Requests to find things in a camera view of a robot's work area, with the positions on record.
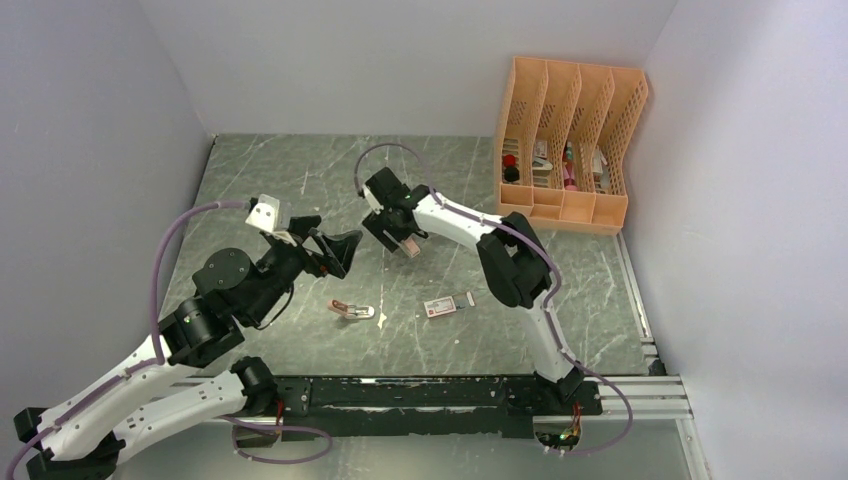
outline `white wall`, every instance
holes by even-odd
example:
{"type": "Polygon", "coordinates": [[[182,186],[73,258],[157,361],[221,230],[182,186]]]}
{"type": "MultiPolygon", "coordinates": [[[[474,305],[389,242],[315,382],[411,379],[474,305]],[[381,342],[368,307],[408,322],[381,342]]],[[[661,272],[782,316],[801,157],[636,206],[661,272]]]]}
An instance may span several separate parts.
{"type": "Polygon", "coordinates": [[[626,66],[676,0],[142,0],[216,133],[491,135],[512,55],[626,66]]]}
{"type": "Polygon", "coordinates": [[[0,0],[0,76],[5,469],[18,411],[63,401],[144,338],[153,254],[210,138],[135,0],[0,0]]]}
{"type": "Polygon", "coordinates": [[[626,238],[715,478],[848,478],[848,9],[681,0],[626,238]]]}

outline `perforated divider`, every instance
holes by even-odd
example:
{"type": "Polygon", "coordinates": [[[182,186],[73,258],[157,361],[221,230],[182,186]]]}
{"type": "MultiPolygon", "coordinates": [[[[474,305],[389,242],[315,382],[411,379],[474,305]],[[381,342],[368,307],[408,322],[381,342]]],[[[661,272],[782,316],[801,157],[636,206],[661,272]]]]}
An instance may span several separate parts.
{"type": "Polygon", "coordinates": [[[495,132],[497,213],[521,212],[539,228],[618,233],[627,211],[624,154],[647,96],[641,70],[515,57],[495,132]],[[532,170],[537,139],[547,141],[549,172],[532,170]],[[577,191],[563,185],[567,142],[577,191]],[[593,172],[596,148],[603,175],[593,172]],[[506,154],[518,159],[515,184],[503,181],[506,154]]]}

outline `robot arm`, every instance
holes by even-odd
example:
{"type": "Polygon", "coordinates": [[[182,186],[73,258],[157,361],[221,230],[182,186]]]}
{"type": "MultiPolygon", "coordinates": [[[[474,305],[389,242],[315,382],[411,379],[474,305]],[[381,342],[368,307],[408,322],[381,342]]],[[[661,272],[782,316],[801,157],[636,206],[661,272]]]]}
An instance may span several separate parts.
{"type": "MultiPolygon", "coordinates": [[[[362,224],[390,251],[401,248],[412,256],[417,253],[416,247],[410,247],[412,235],[425,238],[428,233],[436,233],[479,254],[486,283],[495,298],[523,313],[522,327],[539,382],[564,403],[584,375],[560,353],[558,345],[574,358],[563,340],[556,312],[549,312],[553,320],[550,323],[545,316],[542,302],[551,286],[550,269],[523,242],[489,225],[490,222],[507,225],[541,248],[527,219],[516,212],[500,217],[451,203],[470,217],[487,222],[472,220],[444,208],[424,185],[410,190],[388,167],[365,182],[362,194],[372,210],[362,224]]],[[[447,201],[441,194],[436,195],[447,201]]]]}
{"type": "Polygon", "coordinates": [[[195,295],[159,322],[167,361],[156,363],[152,337],[98,381],[50,408],[15,416],[19,439],[40,453],[27,463],[30,478],[106,478],[153,443],[225,414],[257,414],[276,398],[276,382],[259,358],[245,357],[221,375],[177,395],[150,400],[173,383],[198,373],[244,341],[239,324],[259,328],[280,297],[293,293],[301,272],[344,278],[362,233],[329,236],[317,215],[289,218],[280,202],[251,202],[247,224],[258,228],[269,250],[255,264],[243,251],[214,253],[192,280],[195,295]],[[313,238],[321,252],[304,248],[313,238]]]}

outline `wall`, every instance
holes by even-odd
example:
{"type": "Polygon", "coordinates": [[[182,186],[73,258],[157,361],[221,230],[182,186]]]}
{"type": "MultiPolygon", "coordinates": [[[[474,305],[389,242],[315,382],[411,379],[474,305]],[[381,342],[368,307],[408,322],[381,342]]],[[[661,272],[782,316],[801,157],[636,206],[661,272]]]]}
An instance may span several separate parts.
{"type": "Polygon", "coordinates": [[[142,0],[215,133],[491,135],[512,55],[641,65],[676,0],[142,0]]]}
{"type": "Polygon", "coordinates": [[[133,0],[0,0],[0,465],[12,417],[141,343],[210,137],[133,0]]]}
{"type": "Polygon", "coordinates": [[[848,478],[848,10],[681,0],[626,238],[716,479],[848,478]]]}

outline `green marble tabletop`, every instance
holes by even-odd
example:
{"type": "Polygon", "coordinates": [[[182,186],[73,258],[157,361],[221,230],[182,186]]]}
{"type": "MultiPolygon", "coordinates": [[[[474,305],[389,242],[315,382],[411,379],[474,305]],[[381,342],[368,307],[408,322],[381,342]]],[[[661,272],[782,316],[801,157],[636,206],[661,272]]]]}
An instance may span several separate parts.
{"type": "MultiPolygon", "coordinates": [[[[294,215],[320,214],[320,228],[328,234],[361,228],[368,205],[354,192],[353,164],[365,148],[384,141],[422,152],[434,183],[451,200],[494,213],[492,139],[487,137],[221,135],[196,203],[265,193],[291,203],[294,215]]],[[[424,182],[421,167],[399,148],[373,152],[363,178],[383,166],[410,186],[424,182]]],[[[264,253],[267,244],[244,219],[241,211],[213,211],[190,222],[163,312],[193,294],[191,275],[215,251],[237,247],[254,260],[264,253]]],[[[615,239],[538,234],[562,271],[554,305],[578,358],[605,374],[647,373],[615,239]]],[[[421,255],[409,259],[387,252],[365,232],[345,280],[302,274],[287,311],[267,330],[245,330],[246,341],[206,373],[223,371],[244,355],[262,357],[279,375],[532,372],[521,314],[489,293],[476,253],[437,236],[419,245],[421,255]],[[473,293],[476,307],[427,319],[424,301],[465,291],[473,293]],[[332,298],[371,305],[377,315],[343,321],[326,308],[332,298]]]]}

